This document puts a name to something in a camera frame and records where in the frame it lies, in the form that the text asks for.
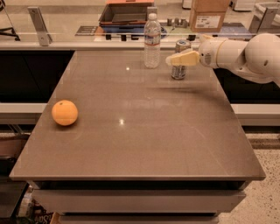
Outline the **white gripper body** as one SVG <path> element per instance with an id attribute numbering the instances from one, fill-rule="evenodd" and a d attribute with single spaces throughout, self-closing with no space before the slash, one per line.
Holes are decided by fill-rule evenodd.
<path id="1" fill-rule="evenodd" d="M 199 45 L 199 60 L 205 67 L 220 68 L 218 63 L 218 55 L 222 44 L 226 38 L 208 38 Z"/>

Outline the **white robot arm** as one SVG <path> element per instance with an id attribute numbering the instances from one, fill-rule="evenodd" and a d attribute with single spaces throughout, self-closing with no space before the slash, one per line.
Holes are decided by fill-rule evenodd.
<path id="1" fill-rule="evenodd" d="M 280 87 L 280 38 L 261 33 L 250 41 L 202 35 L 197 51 L 184 50 L 165 59 L 169 66 L 193 67 L 201 64 L 223 68 L 247 81 L 276 83 Z"/>

